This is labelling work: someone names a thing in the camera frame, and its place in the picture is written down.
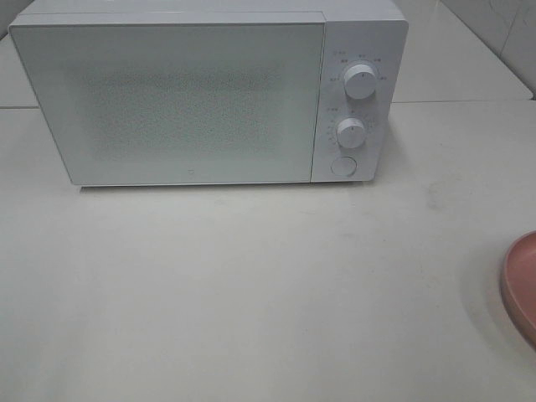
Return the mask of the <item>white round door button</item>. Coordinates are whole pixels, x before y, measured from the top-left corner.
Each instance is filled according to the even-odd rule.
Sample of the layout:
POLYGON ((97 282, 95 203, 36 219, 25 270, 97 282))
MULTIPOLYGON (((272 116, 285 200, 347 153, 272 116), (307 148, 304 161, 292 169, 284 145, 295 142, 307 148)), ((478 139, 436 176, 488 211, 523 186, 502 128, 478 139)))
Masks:
POLYGON ((352 177, 357 171, 357 162, 352 157, 339 157, 331 165, 332 173, 340 177, 352 177))

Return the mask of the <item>pink round plate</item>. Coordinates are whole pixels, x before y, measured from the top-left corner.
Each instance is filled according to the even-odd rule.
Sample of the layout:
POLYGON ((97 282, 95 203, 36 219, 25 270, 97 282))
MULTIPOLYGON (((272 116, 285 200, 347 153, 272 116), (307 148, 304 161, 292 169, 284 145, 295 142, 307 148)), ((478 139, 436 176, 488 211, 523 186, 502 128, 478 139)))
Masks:
POLYGON ((502 303, 513 325, 535 348, 535 232, 509 247, 500 274, 502 303))

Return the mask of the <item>white microwave door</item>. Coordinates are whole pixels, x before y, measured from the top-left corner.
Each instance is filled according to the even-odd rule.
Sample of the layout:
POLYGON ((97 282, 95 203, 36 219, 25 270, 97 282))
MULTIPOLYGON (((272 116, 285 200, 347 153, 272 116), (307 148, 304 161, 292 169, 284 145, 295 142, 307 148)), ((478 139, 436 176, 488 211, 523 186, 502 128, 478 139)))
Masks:
POLYGON ((323 26, 16 27, 72 183, 305 182, 323 26))

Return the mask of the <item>lower white round knob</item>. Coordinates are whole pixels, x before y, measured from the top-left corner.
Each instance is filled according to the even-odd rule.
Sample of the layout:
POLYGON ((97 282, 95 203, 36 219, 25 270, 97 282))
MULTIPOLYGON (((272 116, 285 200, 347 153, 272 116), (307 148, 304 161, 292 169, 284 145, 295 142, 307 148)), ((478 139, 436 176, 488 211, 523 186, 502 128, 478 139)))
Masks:
POLYGON ((336 135, 340 147, 354 149, 364 143, 366 129, 359 119, 347 118, 338 123, 336 135))

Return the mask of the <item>white round knob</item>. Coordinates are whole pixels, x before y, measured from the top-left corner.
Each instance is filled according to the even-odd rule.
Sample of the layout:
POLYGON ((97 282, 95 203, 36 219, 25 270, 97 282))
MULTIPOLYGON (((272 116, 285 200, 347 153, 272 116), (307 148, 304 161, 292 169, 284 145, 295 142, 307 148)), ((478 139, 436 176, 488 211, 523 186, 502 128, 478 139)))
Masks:
POLYGON ((366 129, 359 119, 347 118, 338 123, 336 135, 340 147, 354 149, 364 143, 366 129))
POLYGON ((368 98, 375 92, 376 84, 376 69, 368 62, 356 62, 344 71, 343 86, 346 95, 351 99, 368 98))

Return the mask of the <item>upper white round knob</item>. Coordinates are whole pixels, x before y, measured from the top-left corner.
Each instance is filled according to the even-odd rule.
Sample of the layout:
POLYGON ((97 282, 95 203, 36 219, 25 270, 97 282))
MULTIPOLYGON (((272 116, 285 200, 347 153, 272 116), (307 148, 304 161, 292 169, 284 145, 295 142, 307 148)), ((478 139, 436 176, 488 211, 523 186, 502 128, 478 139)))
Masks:
POLYGON ((368 62, 356 62, 344 71, 343 86, 346 95, 351 99, 368 98, 375 92, 376 84, 376 69, 368 62))

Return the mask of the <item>white microwave oven body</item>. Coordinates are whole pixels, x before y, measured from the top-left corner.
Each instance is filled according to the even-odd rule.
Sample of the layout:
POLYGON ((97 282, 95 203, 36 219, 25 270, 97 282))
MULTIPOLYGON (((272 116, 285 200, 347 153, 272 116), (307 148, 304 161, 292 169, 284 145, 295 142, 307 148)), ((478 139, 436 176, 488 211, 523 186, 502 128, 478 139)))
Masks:
POLYGON ((305 182, 278 183, 369 181, 379 162, 409 29, 404 15, 391 1, 35 1, 13 20, 8 32, 16 49, 12 36, 16 27, 309 23, 323 26, 311 174, 305 182), (343 74, 359 61, 376 69, 377 84, 371 96, 354 100, 345 93, 343 74), (358 148, 338 144, 338 123, 347 118, 357 118, 365 126, 366 138, 358 148), (332 173, 331 165, 339 157, 352 157, 357 162, 352 177, 332 173))

